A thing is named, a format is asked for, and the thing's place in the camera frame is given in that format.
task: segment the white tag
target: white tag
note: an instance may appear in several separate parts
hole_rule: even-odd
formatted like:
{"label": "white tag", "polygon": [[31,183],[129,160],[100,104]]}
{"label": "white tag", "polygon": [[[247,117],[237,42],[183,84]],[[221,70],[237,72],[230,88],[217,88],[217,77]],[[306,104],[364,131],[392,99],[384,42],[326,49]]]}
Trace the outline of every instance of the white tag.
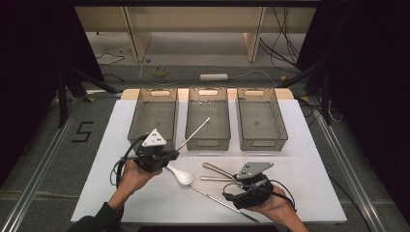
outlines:
{"label": "white tag", "polygon": [[161,146],[165,145],[166,140],[160,135],[157,129],[154,129],[148,137],[142,142],[143,147],[154,147],[154,146]]}

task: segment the black cable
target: black cable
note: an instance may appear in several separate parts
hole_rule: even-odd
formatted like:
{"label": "black cable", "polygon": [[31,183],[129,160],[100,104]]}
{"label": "black cable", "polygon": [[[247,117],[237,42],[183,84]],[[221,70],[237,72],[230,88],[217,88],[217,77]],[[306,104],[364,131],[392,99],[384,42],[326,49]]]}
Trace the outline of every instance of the black cable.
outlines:
{"label": "black cable", "polygon": [[131,144],[131,146],[129,147],[129,149],[127,150],[127,152],[124,154],[124,156],[121,157],[120,160],[118,160],[118,161],[115,163],[114,167],[113,167],[112,170],[111,170],[111,174],[110,174],[110,178],[109,178],[109,181],[111,182],[111,185],[114,186],[114,184],[112,184],[111,176],[112,176],[112,173],[115,173],[115,175],[116,175],[116,178],[115,178],[115,180],[116,180],[115,186],[116,186],[117,188],[120,186],[120,182],[121,182],[121,172],[122,172],[122,170],[123,170],[123,166],[124,166],[124,164],[125,164],[125,162],[126,162],[127,160],[132,160],[132,159],[129,159],[129,158],[128,158],[128,155],[130,154],[130,152],[131,152],[131,150],[133,149],[133,147],[134,147],[139,141],[145,139],[147,136],[148,136],[148,134],[144,134],[144,135],[139,136],[139,137]]}
{"label": "black cable", "polygon": [[287,33],[287,26],[288,26],[288,20],[287,20],[287,14],[289,13],[289,9],[288,8],[284,8],[283,9],[283,23],[282,25],[280,25],[279,19],[278,19],[278,15],[277,12],[275,11],[275,7],[272,8],[275,18],[277,20],[278,23],[278,27],[280,29],[279,34],[282,34],[286,40],[286,45],[287,45],[287,50],[289,52],[289,55],[292,59],[292,61],[294,63],[296,63],[294,57],[296,57],[296,59],[298,59],[298,55],[296,53],[299,54],[298,49],[296,49],[296,47],[293,45],[293,43],[291,42],[291,40],[288,37],[288,33]]}
{"label": "black cable", "polygon": [[111,74],[111,73],[109,73],[109,74],[104,74],[104,75],[114,76],[115,78],[119,79],[121,82],[125,82],[125,81],[126,81],[125,79],[120,78],[119,76],[117,76],[117,75],[115,75],[115,74]]}
{"label": "black cable", "polygon": [[347,191],[331,175],[328,175],[328,176],[329,176],[329,179],[331,179],[331,181],[334,182],[343,191],[343,193],[347,196],[347,198],[349,198],[349,200],[352,202],[353,206],[356,208],[356,210],[359,212],[360,216],[362,217],[363,221],[365,222],[367,230],[371,232],[371,228],[365,218],[365,214],[363,214],[359,205],[356,203],[353,197],[351,197],[349,193],[347,193]]}
{"label": "black cable", "polygon": [[115,63],[117,63],[117,62],[120,62],[120,61],[122,61],[122,60],[124,60],[124,59],[126,58],[125,56],[122,56],[122,55],[114,55],[114,54],[111,54],[111,53],[104,53],[104,54],[101,55],[101,56],[97,56],[96,59],[98,60],[99,58],[102,58],[104,55],[111,55],[111,56],[115,56],[115,57],[120,57],[121,59],[119,59],[119,60],[117,60],[117,61],[114,61],[114,62],[112,62],[112,63],[109,63],[109,64],[100,64],[100,65],[109,66],[109,65],[115,64]]}
{"label": "black cable", "polygon": [[275,54],[279,57],[279,58],[278,58],[278,57],[274,56],[274,58],[276,58],[276,59],[278,59],[278,60],[281,60],[281,61],[285,61],[285,62],[287,62],[288,64],[290,64],[291,66],[296,67],[296,64],[295,64],[295,63],[289,61],[289,60],[286,59],[284,56],[280,55],[277,51],[275,51],[275,50],[273,50],[272,48],[270,48],[262,39],[260,39],[260,41],[262,42],[263,45],[266,46],[266,48],[267,48],[269,51],[275,53]]}
{"label": "black cable", "polygon": [[314,121],[316,121],[316,119],[321,115],[321,113],[317,113],[316,117],[314,117],[314,119],[307,125],[308,128],[310,128],[310,126],[314,123]]}

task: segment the transparent plastic bin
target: transparent plastic bin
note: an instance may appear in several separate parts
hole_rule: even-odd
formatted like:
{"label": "transparent plastic bin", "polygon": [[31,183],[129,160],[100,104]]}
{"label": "transparent plastic bin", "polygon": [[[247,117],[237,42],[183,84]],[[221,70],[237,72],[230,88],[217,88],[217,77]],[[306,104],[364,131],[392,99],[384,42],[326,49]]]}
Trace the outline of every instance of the transparent plastic bin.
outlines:
{"label": "transparent plastic bin", "polygon": [[128,140],[133,143],[139,136],[153,129],[166,140],[164,150],[175,149],[178,118],[178,89],[141,89],[132,117]]}
{"label": "transparent plastic bin", "polygon": [[227,151],[231,138],[226,88],[190,88],[185,138],[210,117],[187,143],[188,150]]}
{"label": "transparent plastic bin", "polygon": [[242,151],[280,151],[288,136],[274,88],[238,88]]}

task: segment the metal rod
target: metal rod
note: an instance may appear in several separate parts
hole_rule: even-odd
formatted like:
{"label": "metal rod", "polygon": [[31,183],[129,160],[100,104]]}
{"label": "metal rod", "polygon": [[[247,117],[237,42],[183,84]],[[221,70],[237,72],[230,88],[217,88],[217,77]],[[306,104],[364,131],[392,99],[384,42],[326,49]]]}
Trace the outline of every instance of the metal rod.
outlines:
{"label": "metal rod", "polygon": [[218,181],[218,182],[233,182],[230,178],[224,177],[210,177],[210,176],[201,176],[199,178],[201,181]]}
{"label": "metal rod", "polygon": [[203,123],[201,124],[201,126],[199,126],[199,128],[196,129],[196,131],[194,131],[194,132],[190,135],[190,137],[187,138],[187,140],[185,140],[185,142],[177,149],[177,152],[179,152],[179,151],[185,146],[185,144],[187,144],[187,142],[190,141],[190,139],[191,139],[206,123],[208,123],[208,121],[209,121],[210,119],[211,119],[211,117],[208,117],[208,118],[205,120],[205,122],[203,122]]}
{"label": "metal rod", "polygon": [[251,216],[249,216],[249,215],[247,215],[247,214],[245,214],[245,213],[242,213],[241,211],[239,211],[239,210],[237,210],[237,209],[235,209],[235,208],[233,208],[233,207],[231,207],[231,206],[229,206],[229,205],[227,205],[227,204],[225,204],[225,203],[219,201],[217,198],[215,198],[215,197],[213,197],[213,196],[211,196],[211,195],[209,195],[209,194],[207,194],[207,193],[205,193],[205,192],[199,190],[198,188],[195,188],[195,187],[193,187],[192,185],[189,185],[189,187],[190,187],[191,189],[194,189],[195,191],[201,193],[202,195],[207,196],[207,197],[213,199],[214,201],[220,203],[220,204],[223,205],[224,207],[226,207],[226,208],[228,208],[228,209],[230,209],[230,210],[232,210],[232,211],[235,211],[236,213],[238,213],[238,214],[244,216],[245,218],[248,218],[248,219],[252,220],[252,221],[255,222],[255,223],[259,223],[259,220],[255,219],[255,218],[253,218],[253,217],[251,217]]}

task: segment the human hand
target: human hand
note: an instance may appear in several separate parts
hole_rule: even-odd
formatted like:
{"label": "human hand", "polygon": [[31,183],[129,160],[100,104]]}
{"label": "human hand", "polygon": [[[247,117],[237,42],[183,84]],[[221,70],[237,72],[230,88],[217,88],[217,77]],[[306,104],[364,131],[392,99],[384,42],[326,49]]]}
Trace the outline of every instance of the human hand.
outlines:
{"label": "human hand", "polygon": [[135,161],[127,160],[124,164],[124,172],[121,177],[120,186],[108,201],[108,205],[113,210],[119,211],[134,192],[143,188],[151,178],[161,173],[162,169],[146,172],[136,165]]}
{"label": "human hand", "polygon": [[140,168],[135,161],[127,160],[124,164],[124,173],[121,177],[118,189],[132,195],[135,191],[143,188],[151,178],[162,173],[162,170],[147,172]]}
{"label": "human hand", "polygon": [[[274,192],[286,195],[285,191],[278,186],[274,186]],[[249,207],[248,210],[260,213],[270,220],[286,226],[293,232],[308,231],[290,203],[278,196],[271,195],[262,205]]]}

